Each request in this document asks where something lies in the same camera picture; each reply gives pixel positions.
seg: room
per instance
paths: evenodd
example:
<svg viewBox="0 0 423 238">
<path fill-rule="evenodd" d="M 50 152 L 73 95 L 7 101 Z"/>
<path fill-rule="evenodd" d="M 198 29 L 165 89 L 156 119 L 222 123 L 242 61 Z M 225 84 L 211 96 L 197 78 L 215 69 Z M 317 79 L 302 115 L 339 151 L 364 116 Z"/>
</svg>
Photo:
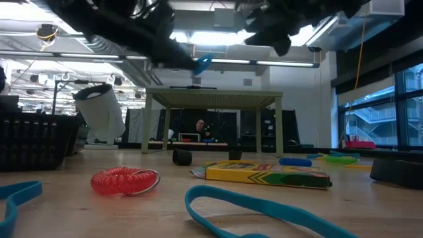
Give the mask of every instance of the room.
<svg viewBox="0 0 423 238">
<path fill-rule="evenodd" d="M 1 238 L 421 234 L 423 2 L 124 2 L 0 2 Z"/>
</svg>

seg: glass window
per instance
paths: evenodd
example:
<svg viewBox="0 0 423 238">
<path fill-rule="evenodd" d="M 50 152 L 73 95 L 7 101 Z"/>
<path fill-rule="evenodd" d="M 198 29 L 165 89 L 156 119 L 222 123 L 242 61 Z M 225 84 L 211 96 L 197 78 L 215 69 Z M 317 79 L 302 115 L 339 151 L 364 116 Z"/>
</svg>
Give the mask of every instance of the glass window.
<svg viewBox="0 0 423 238">
<path fill-rule="evenodd" d="M 345 112 L 346 135 L 376 145 L 398 145 L 395 103 L 387 103 Z"/>
<path fill-rule="evenodd" d="M 378 99 L 384 99 L 384 98 L 387 98 L 387 97 L 394 97 L 394 95 L 395 95 L 395 87 L 392 86 L 392 87 L 377 91 L 376 93 L 372 93 L 370 95 L 359 98 L 359 99 L 355 100 L 352 103 L 352 105 L 355 106 L 355 105 L 363 104 L 363 103 L 366 103 L 366 102 L 372 102 L 372 101 L 375 101 L 375 100 L 378 100 Z M 350 103 L 345 104 L 345 107 L 349 107 L 349 106 L 350 106 Z"/>
<path fill-rule="evenodd" d="M 407 100 L 408 142 L 411 146 L 423 146 L 423 97 Z"/>
<path fill-rule="evenodd" d="M 423 63 L 404 71 L 406 92 L 423 89 Z"/>
</svg>

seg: black cylinder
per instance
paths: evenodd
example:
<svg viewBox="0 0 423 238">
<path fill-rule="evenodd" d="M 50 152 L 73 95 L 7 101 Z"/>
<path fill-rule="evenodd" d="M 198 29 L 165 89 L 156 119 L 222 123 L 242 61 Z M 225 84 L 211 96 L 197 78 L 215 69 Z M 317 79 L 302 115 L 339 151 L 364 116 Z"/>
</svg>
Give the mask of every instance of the black cylinder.
<svg viewBox="0 0 423 238">
<path fill-rule="evenodd" d="M 230 151 L 229 152 L 229 160 L 241 160 L 243 156 L 242 151 Z"/>
<path fill-rule="evenodd" d="M 173 151 L 173 163 L 178 166 L 189 166 L 192 162 L 191 151 L 185 151 L 183 149 L 175 149 Z"/>
</svg>

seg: yellow crayon box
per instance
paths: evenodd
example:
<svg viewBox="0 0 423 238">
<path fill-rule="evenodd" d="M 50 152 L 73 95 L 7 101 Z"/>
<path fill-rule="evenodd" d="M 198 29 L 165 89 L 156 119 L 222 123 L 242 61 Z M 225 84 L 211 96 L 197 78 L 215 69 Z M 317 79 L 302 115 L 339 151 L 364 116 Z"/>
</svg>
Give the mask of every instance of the yellow crayon box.
<svg viewBox="0 0 423 238">
<path fill-rule="evenodd" d="M 277 186 L 328 189 L 329 176 L 318 167 L 260 165 L 253 161 L 220 161 L 191 170 L 202 179 Z"/>
</svg>

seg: white lamp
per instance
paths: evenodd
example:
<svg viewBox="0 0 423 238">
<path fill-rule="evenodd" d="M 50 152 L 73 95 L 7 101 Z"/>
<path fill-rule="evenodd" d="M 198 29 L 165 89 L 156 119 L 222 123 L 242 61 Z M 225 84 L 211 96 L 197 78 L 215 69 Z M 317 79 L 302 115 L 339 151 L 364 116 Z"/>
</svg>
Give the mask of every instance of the white lamp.
<svg viewBox="0 0 423 238">
<path fill-rule="evenodd" d="M 79 91 L 73 98 L 95 137 L 107 141 L 107 144 L 86 145 L 85 149 L 117 149 L 117 145 L 113 145 L 114 138 L 125 132 L 125 125 L 112 85 L 89 87 Z"/>
</svg>

